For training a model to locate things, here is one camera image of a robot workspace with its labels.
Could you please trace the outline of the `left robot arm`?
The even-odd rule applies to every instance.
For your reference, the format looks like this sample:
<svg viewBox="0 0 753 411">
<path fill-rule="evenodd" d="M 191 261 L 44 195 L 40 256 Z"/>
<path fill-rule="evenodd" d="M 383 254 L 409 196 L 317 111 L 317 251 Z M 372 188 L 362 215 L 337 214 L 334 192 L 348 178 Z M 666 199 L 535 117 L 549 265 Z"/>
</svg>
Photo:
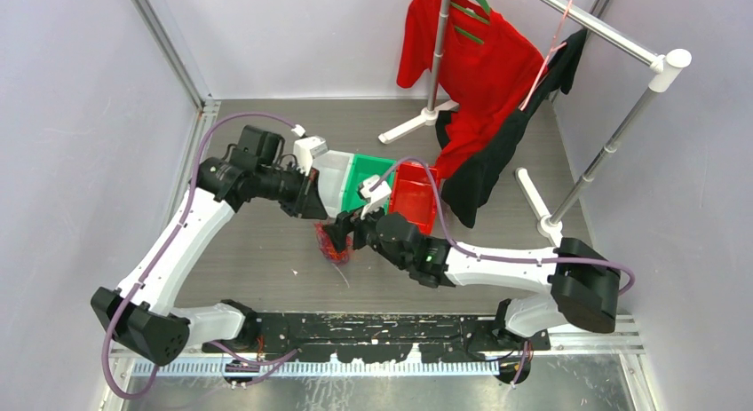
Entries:
<svg viewBox="0 0 753 411">
<path fill-rule="evenodd" d="M 299 138 L 287 165 L 281 165 L 283 137 L 250 125 L 226 156 L 199 164 L 181 209 L 155 245 L 117 288 L 99 288 L 91 299 L 112 340 L 160 367 L 186 348 L 246 352 L 257 346 L 261 327 L 250 307 L 226 299 L 180 309 L 175 301 L 201 254 L 244 203 L 266 199 L 290 217 L 327 218 L 313 161 L 328 146 L 299 126 L 294 131 Z"/>
</svg>

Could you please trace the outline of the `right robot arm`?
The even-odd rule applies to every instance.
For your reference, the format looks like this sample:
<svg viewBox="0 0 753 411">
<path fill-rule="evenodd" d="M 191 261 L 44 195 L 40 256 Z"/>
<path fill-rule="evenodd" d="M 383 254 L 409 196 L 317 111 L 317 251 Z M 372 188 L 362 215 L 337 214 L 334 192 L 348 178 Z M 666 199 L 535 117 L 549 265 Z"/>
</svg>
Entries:
<svg viewBox="0 0 753 411">
<path fill-rule="evenodd" d="M 564 324 L 614 332 L 619 269 L 575 238 L 558 247 L 494 249 L 423 234 L 399 213 L 344 211 L 322 227 L 337 252 L 369 248 L 428 288 L 472 285 L 529 292 L 504 299 L 492 327 L 495 342 L 517 348 L 534 334 Z"/>
</svg>

